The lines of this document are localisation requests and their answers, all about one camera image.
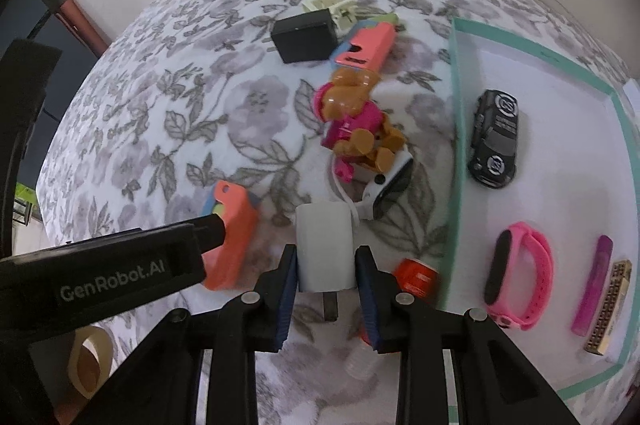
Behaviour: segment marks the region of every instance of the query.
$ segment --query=metal pivot bolt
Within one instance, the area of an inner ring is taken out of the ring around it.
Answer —
[[[471,308],[469,310],[469,316],[474,322],[483,322],[487,318],[486,311],[484,311],[482,308]]]
[[[171,313],[169,313],[169,320],[171,320],[171,322],[182,322],[183,320],[185,320],[185,318],[187,318],[187,315],[189,314],[189,312],[184,309],[184,308],[176,308],[175,310],[172,310]]]
[[[260,300],[260,294],[257,291],[246,291],[240,297],[245,304],[255,304]]]
[[[404,291],[396,295],[396,302],[398,304],[402,304],[402,306],[409,306],[409,304],[413,304],[415,297],[410,293],[405,293]]]

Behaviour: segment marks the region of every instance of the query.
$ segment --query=black box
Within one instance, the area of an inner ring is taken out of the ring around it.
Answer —
[[[327,60],[338,46],[328,8],[277,20],[271,30],[271,39],[286,64]]]

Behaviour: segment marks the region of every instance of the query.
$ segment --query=pink hat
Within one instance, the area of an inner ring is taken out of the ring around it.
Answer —
[[[316,115],[316,118],[321,122],[326,122],[326,120],[322,116],[322,97],[324,97],[324,94],[330,87],[332,87],[332,85],[333,84],[331,82],[327,82],[324,86],[320,87],[320,89],[318,89],[318,91],[316,91],[316,94],[314,95],[314,115]]]

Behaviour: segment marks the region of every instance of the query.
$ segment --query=purple pen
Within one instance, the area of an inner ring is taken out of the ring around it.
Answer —
[[[591,264],[591,272],[589,273],[587,286],[584,288],[584,294],[582,295],[578,312],[571,326],[571,331],[579,337],[585,337],[587,333],[589,333],[591,321],[598,309],[600,295],[607,280],[612,251],[613,241],[606,235],[601,235],[598,239],[596,254],[593,256],[593,264]]]

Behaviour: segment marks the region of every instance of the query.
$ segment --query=black toy car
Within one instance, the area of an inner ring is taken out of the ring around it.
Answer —
[[[508,185],[516,174],[517,141],[517,100],[502,91],[485,91],[474,115],[471,176],[494,189]]]

